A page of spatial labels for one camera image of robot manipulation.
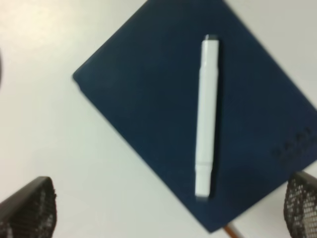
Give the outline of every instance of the navy blue notebook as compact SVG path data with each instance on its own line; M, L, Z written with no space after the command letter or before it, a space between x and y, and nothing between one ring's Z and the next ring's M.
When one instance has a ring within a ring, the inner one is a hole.
M206 34L221 39L220 84L213 191L200 202L194 164ZM220 0L147 1L74 79L210 232L317 155L315 109Z

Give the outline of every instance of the black mesh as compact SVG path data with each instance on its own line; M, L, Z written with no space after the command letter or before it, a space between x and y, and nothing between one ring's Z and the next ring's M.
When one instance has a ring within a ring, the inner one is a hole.
M284 219L292 238L317 238L317 179L305 172L288 181Z
M50 238L56 225L55 192L38 177L0 204L0 238Z

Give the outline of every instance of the notebook cover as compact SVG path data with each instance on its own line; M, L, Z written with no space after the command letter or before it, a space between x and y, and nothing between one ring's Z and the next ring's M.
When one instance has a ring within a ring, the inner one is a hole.
M213 190L200 202L194 164L206 34L222 46ZM210 232L315 161L315 109L221 0L147 1L73 77Z

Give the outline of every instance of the white marker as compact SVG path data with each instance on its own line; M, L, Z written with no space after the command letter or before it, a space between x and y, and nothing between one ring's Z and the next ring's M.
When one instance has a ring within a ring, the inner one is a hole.
M208 198L211 186L216 121L219 40L206 35L202 42L196 135L195 195Z

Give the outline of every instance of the white table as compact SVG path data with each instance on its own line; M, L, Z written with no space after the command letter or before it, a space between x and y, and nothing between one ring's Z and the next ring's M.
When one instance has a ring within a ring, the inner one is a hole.
M317 3L227 1L317 105ZM228 237L204 230L71 79L143 2L0 1L0 200L50 176L58 194L56 238ZM317 165L310 172L317 175ZM288 238L284 192L234 225L247 238Z

